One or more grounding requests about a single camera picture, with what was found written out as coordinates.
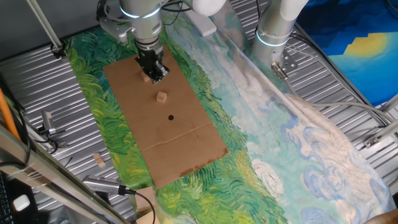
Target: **small wooden cube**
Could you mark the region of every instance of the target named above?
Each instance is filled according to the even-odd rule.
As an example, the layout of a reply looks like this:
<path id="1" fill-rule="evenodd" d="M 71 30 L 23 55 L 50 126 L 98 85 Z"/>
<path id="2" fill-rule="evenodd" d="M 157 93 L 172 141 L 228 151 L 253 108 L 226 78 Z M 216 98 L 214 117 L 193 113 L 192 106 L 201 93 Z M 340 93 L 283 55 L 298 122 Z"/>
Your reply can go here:
<path id="1" fill-rule="evenodd" d="M 100 155 L 99 153 L 94 154 L 93 157 L 94 157 L 95 162 L 97 163 L 97 165 L 98 165 L 100 168 L 106 167 L 106 164 L 105 164 L 104 161 L 102 160 L 101 155 Z"/>
<path id="2" fill-rule="evenodd" d="M 94 160 L 97 160 L 97 159 L 101 158 L 101 155 L 99 153 L 96 153 L 93 155 L 93 157 L 94 157 Z"/>
<path id="3" fill-rule="evenodd" d="M 164 103 L 164 102 L 166 102 L 166 99 L 167 99 L 167 94 L 166 94 L 166 93 L 161 92 L 161 91 L 157 93 L 156 100 L 157 100 L 159 103 Z"/>
<path id="4" fill-rule="evenodd" d="M 145 74 L 145 72 L 141 72 L 141 77 L 144 80 L 144 82 L 148 82 L 150 80 L 150 78 L 147 76 L 147 74 Z"/>
<path id="5" fill-rule="evenodd" d="M 154 212 L 149 212 L 148 214 L 144 215 L 143 217 L 137 219 L 137 224 L 152 224 L 154 222 Z M 155 224 L 160 224 L 157 216 L 155 214 Z"/>
<path id="6" fill-rule="evenodd" d="M 144 189 L 137 190 L 137 192 L 148 198 L 148 200 L 152 203 L 154 208 L 157 206 L 156 195 L 152 187 L 146 187 Z M 137 209 L 140 212 L 150 209 L 150 205 L 145 199 L 143 199 L 139 195 L 135 195 L 135 197 L 136 197 Z"/>

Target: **yellow pattern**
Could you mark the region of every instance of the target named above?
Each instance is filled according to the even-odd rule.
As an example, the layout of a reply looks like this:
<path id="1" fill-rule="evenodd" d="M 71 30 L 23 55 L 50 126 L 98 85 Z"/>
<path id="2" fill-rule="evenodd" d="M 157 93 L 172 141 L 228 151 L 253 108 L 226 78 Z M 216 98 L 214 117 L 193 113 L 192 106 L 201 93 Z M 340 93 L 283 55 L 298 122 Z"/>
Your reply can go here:
<path id="1" fill-rule="evenodd" d="M 357 37 L 347 46 L 344 54 L 356 57 L 373 57 L 380 54 L 387 45 L 385 33 L 369 34 L 368 37 Z"/>

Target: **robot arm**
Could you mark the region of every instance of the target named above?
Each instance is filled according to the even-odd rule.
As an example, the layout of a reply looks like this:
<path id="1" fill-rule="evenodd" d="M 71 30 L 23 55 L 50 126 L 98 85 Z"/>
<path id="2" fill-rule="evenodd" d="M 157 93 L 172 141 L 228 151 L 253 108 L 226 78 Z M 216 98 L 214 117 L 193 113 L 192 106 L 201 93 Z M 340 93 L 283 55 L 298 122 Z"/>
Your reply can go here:
<path id="1" fill-rule="evenodd" d="M 120 10 L 126 22 L 123 26 L 106 17 L 99 18 L 103 29 L 120 41 L 127 41 L 127 33 L 134 36 L 138 49 L 136 62 L 153 82 L 159 82 L 169 69 L 162 64 L 163 46 L 159 43 L 162 31 L 162 6 L 168 0 L 119 0 Z M 184 0 L 191 9 L 203 16 L 218 12 L 226 0 Z"/>
<path id="2" fill-rule="evenodd" d="M 266 66 L 276 62 L 284 64 L 288 55 L 284 48 L 291 34 L 297 16 L 308 0 L 272 0 L 262 13 L 252 46 L 253 54 Z"/>

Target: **black device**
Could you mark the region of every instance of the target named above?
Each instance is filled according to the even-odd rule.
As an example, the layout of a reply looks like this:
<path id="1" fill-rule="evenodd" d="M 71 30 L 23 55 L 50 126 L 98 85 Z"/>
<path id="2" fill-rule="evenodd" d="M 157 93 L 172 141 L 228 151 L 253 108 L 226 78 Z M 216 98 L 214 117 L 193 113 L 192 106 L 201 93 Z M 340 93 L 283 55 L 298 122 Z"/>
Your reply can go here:
<path id="1" fill-rule="evenodd" d="M 17 211 L 12 203 L 21 195 L 26 195 L 30 204 Z M 47 224 L 48 219 L 48 213 L 38 211 L 31 187 L 0 173 L 0 224 Z"/>

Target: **gray cable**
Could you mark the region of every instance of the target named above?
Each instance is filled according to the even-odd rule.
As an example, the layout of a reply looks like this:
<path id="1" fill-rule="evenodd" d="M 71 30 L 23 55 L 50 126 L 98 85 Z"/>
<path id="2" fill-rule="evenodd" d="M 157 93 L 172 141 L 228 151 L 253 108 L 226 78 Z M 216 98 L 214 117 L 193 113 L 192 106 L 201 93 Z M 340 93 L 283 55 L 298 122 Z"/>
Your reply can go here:
<path id="1" fill-rule="evenodd" d="M 293 89 L 292 84 L 289 82 L 289 79 L 285 80 L 287 86 L 290 88 L 290 90 L 292 90 L 293 94 L 295 94 L 296 96 L 300 97 L 297 92 Z M 395 120 L 393 118 L 391 118 L 388 114 L 386 114 L 385 112 L 376 109 L 372 106 L 363 104 L 363 103 L 357 103 L 357 102 L 334 102 L 334 103 L 310 103 L 311 106 L 313 107 L 328 107 L 328 106 L 343 106 L 343 105 L 348 105 L 348 106 L 358 106 L 358 107 L 362 107 L 365 108 L 367 110 L 371 110 L 375 113 L 377 113 L 379 116 L 382 116 L 383 118 L 386 118 L 388 121 L 390 121 L 391 123 L 393 123 Z"/>
<path id="2" fill-rule="evenodd" d="M 312 55 L 312 54 L 310 54 L 310 53 L 308 53 L 308 52 L 306 52 L 306 51 L 304 51 L 304 50 L 302 50 L 302 49 L 299 49 L 299 48 L 297 48 L 296 46 L 293 46 L 293 45 L 290 45 L 290 44 L 286 44 L 286 47 L 288 48 L 288 49 L 290 49 L 290 50 L 293 50 L 293 51 L 296 51 L 296 52 L 298 52 L 298 53 L 302 53 L 302 54 L 305 54 L 305 55 L 308 55 L 308 56 L 310 56 L 310 57 L 312 57 L 312 58 L 314 58 L 315 60 L 317 60 L 318 62 L 320 62 L 331 74 L 333 74 L 332 72 L 331 72 L 331 70 L 325 65 L 325 63 L 323 63 L 319 58 L 316 58 L 314 55 Z M 296 95 L 296 96 L 299 96 L 297 93 L 296 93 L 296 91 L 293 89 L 293 86 L 292 86 L 292 84 L 288 81 L 288 80 L 286 80 L 286 84 L 287 84 L 287 86 L 290 88 L 290 90 L 292 90 L 292 92 Z M 355 96 L 349 89 L 347 89 L 346 87 L 345 87 L 345 89 L 349 92 L 349 93 L 351 93 L 353 96 Z M 369 106 L 369 105 L 366 105 L 366 104 L 364 104 L 364 103 L 357 103 L 357 102 L 345 102 L 345 101 L 341 101 L 341 102 L 334 102 L 334 103 L 310 103 L 312 106 L 314 106 L 314 107 L 327 107 L 327 106 L 339 106 L 339 105 L 350 105 L 350 106 L 359 106 L 359 107 L 362 107 L 362 108 L 365 108 L 365 109 L 367 109 L 367 110 L 371 110 L 371 111 L 373 111 L 373 112 L 375 112 L 376 114 L 378 114 L 379 116 L 382 116 L 382 117 L 384 117 L 384 118 L 386 118 L 388 121 L 390 121 L 391 123 L 393 123 L 395 120 L 393 119 L 393 118 L 391 118 L 388 114 L 386 114 L 385 112 L 383 112 L 383 111 L 381 111 L 381 110 L 379 110 L 379 109 L 376 109 L 376 108 L 374 108 L 374 107 L 372 107 L 372 106 Z"/>
<path id="3" fill-rule="evenodd" d="M 386 1 L 387 1 L 387 3 L 390 5 L 390 7 L 391 7 L 393 10 L 395 10 L 395 11 L 398 12 L 398 9 L 391 3 L 390 0 L 386 0 Z"/>

